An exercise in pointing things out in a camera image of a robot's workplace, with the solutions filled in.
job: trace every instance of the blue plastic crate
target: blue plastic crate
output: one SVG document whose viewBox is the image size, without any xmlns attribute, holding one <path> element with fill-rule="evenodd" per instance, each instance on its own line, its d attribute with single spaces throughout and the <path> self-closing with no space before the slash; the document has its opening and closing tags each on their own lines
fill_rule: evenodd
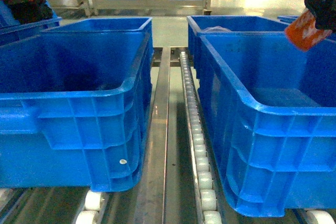
<svg viewBox="0 0 336 224">
<path fill-rule="evenodd" d="M 284 31 L 286 23 L 257 16 L 188 16 L 188 48 L 194 59 L 194 68 L 199 75 L 201 57 L 200 35 L 218 33 L 216 31 L 204 31 L 210 27 L 220 26 L 232 32 L 270 32 Z"/>
<path fill-rule="evenodd" d="M 151 98 L 148 39 L 43 34 L 0 47 L 0 187 L 133 187 Z"/>
<path fill-rule="evenodd" d="M 61 18 L 53 18 L 0 29 L 0 46 L 32 37 L 39 34 L 43 29 L 57 27 L 61 20 Z"/>
<path fill-rule="evenodd" d="M 84 34 L 91 32 L 93 36 L 99 33 L 110 32 L 144 32 L 149 33 L 149 54 L 152 57 L 153 49 L 153 35 L 152 35 L 152 18 L 90 18 L 76 23 L 60 26 L 57 28 L 43 31 L 44 33 L 58 33 L 58 34 Z"/>
<path fill-rule="evenodd" d="M 336 42 L 205 35 L 199 97 L 228 203 L 251 217 L 336 207 Z"/>
</svg>

